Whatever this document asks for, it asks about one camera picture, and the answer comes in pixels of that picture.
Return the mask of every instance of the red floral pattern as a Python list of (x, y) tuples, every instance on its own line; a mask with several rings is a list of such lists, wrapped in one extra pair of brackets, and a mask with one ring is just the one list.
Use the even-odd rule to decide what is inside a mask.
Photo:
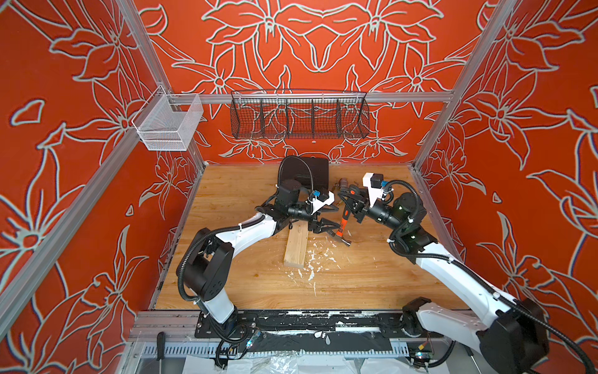
[[(466, 263), (598, 365), (596, 48), (595, 2), (518, 2), (423, 174)], [(550, 341), (539, 372), (581, 370)]]
[[(136, 0), (136, 5), (174, 91), (220, 94), (293, 87), (450, 91), (496, 6), (483, 0), (238, 0), (187, 7)], [(228, 108), (211, 104), (196, 142), (215, 163), (276, 161), (289, 152), (333, 162), (409, 162), (439, 104), (370, 108), (374, 124), (368, 138), (314, 144), (235, 140)], [(413, 139), (415, 134), (420, 138)]]
[[(10, 72), (0, 104), (0, 173), (10, 180), (0, 187), (2, 292), (155, 84), (113, 0), (5, 2), (0, 29), (10, 57), (0, 62)], [(0, 372), (114, 371), (196, 177), (187, 152), (139, 143), (0, 342)]]

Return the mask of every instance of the small metal tool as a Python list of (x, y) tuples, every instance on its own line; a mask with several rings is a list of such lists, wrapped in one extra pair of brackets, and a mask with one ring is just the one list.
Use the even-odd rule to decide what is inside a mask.
[(480, 370), (480, 367), (478, 366), (478, 363), (475, 362), (475, 358), (474, 358), (474, 353), (471, 350), (470, 347), (466, 346), (465, 344), (463, 344), (463, 347), (465, 347), (465, 352), (467, 352), (467, 355), (471, 357), (471, 359), (474, 362), (475, 368), (478, 369), (478, 373), (482, 374), (482, 371)]
[(160, 365), (160, 374), (162, 374), (162, 361), (164, 360), (164, 350), (166, 349), (166, 334), (164, 331), (158, 333), (156, 338), (158, 365)]

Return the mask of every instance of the white robotic arm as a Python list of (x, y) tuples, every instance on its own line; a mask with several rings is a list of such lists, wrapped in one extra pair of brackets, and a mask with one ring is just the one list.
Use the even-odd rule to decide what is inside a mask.
[[(421, 228), (426, 211), (409, 183), (400, 180), (384, 182), (382, 174), (373, 173), (367, 173), (363, 182), (365, 188), (339, 183), (337, 195), (345, 203), (347, 218), (350, 212), (361, 223), (368, 216), (392, 229), (388, 240), (390, 248), (435, 276), (471, 308), (471, 312), (451, 311), (420, 297), (403, 307), (401, 328), (406, 334), (418, 336), (425, 330), (440, 333), (482, 353), (500, 374), (520, 374), (529, 371), (548, 353), (546, 329), (549, 329), (576, 351), (587, 373), (594, 372), (592, 362), (583, 351), (545, 323), (543, 311), (535, 302), (529, 299), (519, 302), (496, 288)], [(341, 224), (324, 218), (318, 221), (319, 210), (332, 205), (335, 196), (329, 191), (312, 193), (308, 202), (298, 203), (297, 184), (296, 181), (285, 181), (273, 196), (276, 203), (270, 204), (271, 199), (268, 199), (257, 208), (258, 213), (240, 223), (238, 229), (229, 227), (216, 230), (216, 233), (208, 229), (199, 231), (177, 271), (181, 296), (198, 303), (217, 323), (225, 324), (234, 313), (224, 283), (235, 256), (254, 243), (275, 235), (292, 219), (308, 221), (309, 230), (315, 233), (338, 229)], [(400, 184), (410, 192), (394, 200), (391, 206), (394, 184)], [(387, 195), (391, 198), (382, 201)], [(200, 246), (201, 255), (196, 258)], [(210, 261), (204, 258), (204, 253), (213, 253)], [(184, 293), (182, 279), (196, 297)]]
[[(212, 260), (207, 261), (203, 256), (200, 256), (182, 270), (185, 284), (197, 296), (194, 302), (199, 303), (202, 309), (205, 309), (216, 322), (224, 323), (234, 312), (234, 305), (224, 290), (232, 259), (258, 241), (275, 235), (281, 228), (286, 227), (291, 222), (290, 218), (309, 221), (310, 230), (315, 233), (338, 228), (338, 225), (331, 224), (331, 221), (324, 219), (318, 221), (319, 211), (324, 206), (330, 206), (333, 203), (334, 193), (329, 191), (327, 196), (316, 192), (309, 200), (309, 203), (290, 204), (285, 206), (285, 209), (277, 210), (276, 204), (266, 204), (260, 207), (260, 211), (252, 218), (239, 223), (237, 230), (225, 230), (216, 233), (214, 235), (215, 239), (202, 243), (203, 253), (208, 252), (206, 250), (210, 245), (216, 247), (209, 250), (209, 252), (214, 253)], [(281, 213), (281, 210), (286, 210), (287, 214)], [(199, 231), (194, 242), (203, 241), (202, 238), (209, 235), (209, 232), (207, 229)]]

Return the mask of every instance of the wooden board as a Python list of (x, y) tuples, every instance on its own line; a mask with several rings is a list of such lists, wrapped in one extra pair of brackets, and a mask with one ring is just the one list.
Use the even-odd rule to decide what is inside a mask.
[[(278, 165), (206, 168), (156, 309), (197, 308), (183, 301), (176, 287), (175, 270), (182, 255), (201, 228), (233, 226), (253, 216), (254, 208), (276, 191), (277, 169)], [(341, 177), (361, 185), (366, 172), (414, 184), (402, 165), (331, 165), (331, 187)], [(395, 196), (401, 193), (399, 188)], [(321, 217), (340, 222), (341, 211)], [(428, 217), (423, 227), (436, 235)], [(327, 234), (310, 233), (305, 268), (292, 269), (283, 265), (289, 230), (282, 230), (235, 257), (225, 289), (240, 309), (399, 309), (419, 296), (446, 308), (466, 308), (436, 278), (394, 254), (386, 242), (389, 234), (390, 229), (373, 220), (358, 224), (351, 218), (346, 229), (351, 247), (333, 242)]]
[(295, 222), (289, 231), (289, 239), (286, 241), (285, 266), (303, 268), (305, 264), (305, 251), (307, 249), (307, 221)]

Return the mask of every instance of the plastic sheet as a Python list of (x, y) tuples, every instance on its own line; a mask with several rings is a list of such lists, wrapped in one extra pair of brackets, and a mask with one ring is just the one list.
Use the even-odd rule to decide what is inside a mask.
[[(446, 363), (428, 369), (430, 374), (449, 374)], [(415, 369), (402, 360), (388, 358), (367, 358), (361, 366), (361, 374), (416, 374), (426, 373), (425, 369)]]
[(195, 356), (185, 357), (185, 365), (182, 374), (222, 374), (225, 370), (220, 369), (211, 358)]

